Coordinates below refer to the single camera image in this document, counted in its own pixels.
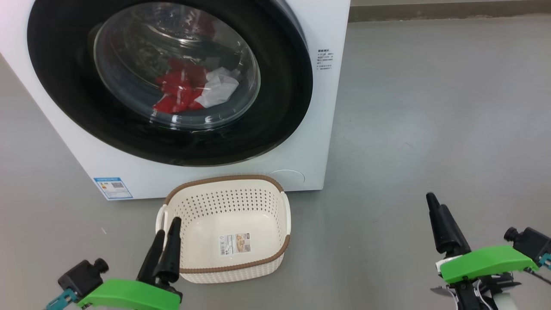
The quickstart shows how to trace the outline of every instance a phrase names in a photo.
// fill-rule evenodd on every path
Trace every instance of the barcode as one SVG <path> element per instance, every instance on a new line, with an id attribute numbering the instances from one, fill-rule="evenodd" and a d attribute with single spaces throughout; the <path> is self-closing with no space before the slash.
<path id="1" fill-rule="evenodd" d="M 220 255 L 225 255 L 226 254 L 226 243 L 221 241 L 220 242 Z"/>

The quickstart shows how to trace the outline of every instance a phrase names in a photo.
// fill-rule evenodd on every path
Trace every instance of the black knob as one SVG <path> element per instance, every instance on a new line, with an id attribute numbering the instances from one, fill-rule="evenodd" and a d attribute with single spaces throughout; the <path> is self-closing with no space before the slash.
<path id="1" fill-rule="evenodd" d="M 94 268 L 96 268 L 101 274 L 109 271 L 109 266 L 107 265 L 107 262 L 103 260 L 103 258 L 96 259 L 96 261 L 94 262 Z"/>
<path id="2" fill-rule="evenodd" d="M 514 242 L 515 239 L 518 237 L 519 233 L 518 231 L 516 230 L 515 227 L 510 227 L 509 229 L 507 229 L 507 232 L 505 233 L 505 235 L 503 236 L 503 238 L 509 242 Z"/>

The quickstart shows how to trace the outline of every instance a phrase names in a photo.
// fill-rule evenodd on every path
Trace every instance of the basket label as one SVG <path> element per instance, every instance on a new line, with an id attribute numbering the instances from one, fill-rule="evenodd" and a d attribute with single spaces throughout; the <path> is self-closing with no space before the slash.
<path id="1" fill-rule="evenodd" d="M 227 234 L 218 238 L 220 255 L 233 255 L 251 251 L 251 234 L 237 233 Z"/>

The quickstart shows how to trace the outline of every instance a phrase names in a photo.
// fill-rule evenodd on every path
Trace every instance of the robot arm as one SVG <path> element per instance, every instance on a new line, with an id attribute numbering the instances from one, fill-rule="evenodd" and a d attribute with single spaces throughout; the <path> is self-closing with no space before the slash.
<path id="1" fill-rule="evenodd" d="M 503 293 L 520 285 L 514 281 L 512 271 L 524 270 L 542 279 L 533 270 L 541 266 L 551 269 L 551 239 L 547 236 L 531 228 L 522 233 L 510 228 L 505 239 L 513 241 L 513 247 L 471 251 L 448 207 L 440 205 L 433 193 L 428 193 L 426 200 L 436 250 L 446 253 L 436 268 L 448 285 L 433 291 L 454 297 L 456 309 L 516 310 L 510 295 Z"/>
<path id="2" fill-rule="evenodd" d="M 159 230 L 145 256 L 136 281 L 109 279 L 100 274 L 109 270 L 107 263 L 98 259 L 91 265 L 87 260 L 71 268 L 58 280 L 63 294 L 46 306 L 46 310 L 62 310 L 71 303 L 82 309 L 105 306 L 129 309 L 177 310 L 182 293 L 170 286 L 179 278 L 181 219 L 175 217 L 167 234 Z"/>

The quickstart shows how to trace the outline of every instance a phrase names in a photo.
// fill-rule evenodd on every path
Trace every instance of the washing machine door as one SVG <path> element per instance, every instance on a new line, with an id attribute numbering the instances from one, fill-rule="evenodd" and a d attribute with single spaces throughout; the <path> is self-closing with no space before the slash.
<path id="1" fill-rule="evenodd" d="M 29 54 L 53 101 L 107 144 L 234 163 L 283 142 L 310 104 L 306 44 L 278 2 L 37 0 Z"/>

